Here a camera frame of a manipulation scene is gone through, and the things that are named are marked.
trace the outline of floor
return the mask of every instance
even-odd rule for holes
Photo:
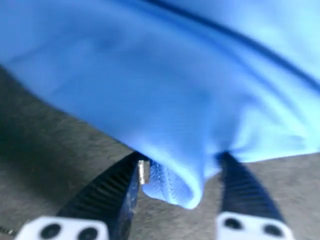
[[[19,229],[53,215],[78,190],[130,149],[54,110],[0,70],[0,225]],[[252,163],[296,238],[320,237],[320,154]],[[194,210],[141,193],[131,240],[214,239],[221,188],[214,177]],[[0,235],[0,240],[10,237]]]

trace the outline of screw hole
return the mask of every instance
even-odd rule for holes
[[[283,237],[283,232],[280,230],[280,228],[274,225],[266,225],[264,227],[264,232],[275,237]]]
[[[88,227],[80,232],[78,240],[95,240],[97,236],[98,231],[93,227]]]
[[[59,224],[50,224],[46,226],[40,233],[42,239],[52,239],[56,237],[61,230],[61,226]]]
[[[225,221],[224,221],[224,225],[228,228],[231,228],[231,229],[236,229],[236,230],[240,230],[240,229],[243,229],[243,226],[241,224],[240,221],[238,221],[237,219],[235,218],[227,218]]]

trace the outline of blue cloth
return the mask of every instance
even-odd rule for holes
[[[2,0],[0,64],[153,159],[144,192],[187,209],[219,171],[217,153],[254,162],[320,150],[318,0],[162,3],[184,11]]]

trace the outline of blue shirt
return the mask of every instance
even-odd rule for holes
[[[192,209],[217,153],[320,150],[318,0],[2,0],[0,64],[51,106],[154,160]]]

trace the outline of gray surface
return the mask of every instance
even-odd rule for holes
[[[54,110],[0,72],[0,225],[18,229],[54,214],[78,190],[130,152],[106,135]],[[279,203],[298,239],[320,237],[320,155],[250,164]],[[217,178],[196,209],[141,194],[132,240],[214,239]],[[10,239],[0,235],[1,240]]]

